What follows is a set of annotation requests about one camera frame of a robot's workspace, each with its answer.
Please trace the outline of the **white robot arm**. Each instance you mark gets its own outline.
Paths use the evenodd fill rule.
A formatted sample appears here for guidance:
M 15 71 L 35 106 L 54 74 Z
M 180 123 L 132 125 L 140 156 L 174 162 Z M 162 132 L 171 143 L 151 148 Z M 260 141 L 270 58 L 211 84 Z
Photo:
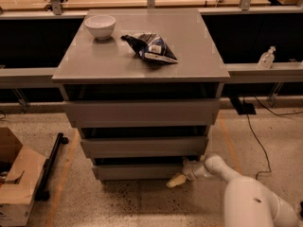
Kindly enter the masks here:
M 220 177 L 226 182 L 223 199 L 224 227 L 299 227 L 294 208 L 265 185 L 241 175 L 217 154 L 202 161 L 184 159 L 181 172 L 167 183 L 173 188 L 201 177 Z

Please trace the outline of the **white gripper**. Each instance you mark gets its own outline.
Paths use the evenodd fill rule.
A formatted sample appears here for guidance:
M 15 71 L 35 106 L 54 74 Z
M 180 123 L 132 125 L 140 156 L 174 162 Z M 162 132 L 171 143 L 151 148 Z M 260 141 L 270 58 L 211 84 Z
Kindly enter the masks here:
M 183 169 L 182 173 L 177 173 L 168 182 L 167 187 L 173 188 L 175 186 L 185 183 L 187 180 L 193 181 L 204 177 L 206 174 L 205 164 L 202 161 L 190 161 L 188 157 L 182 157 Z

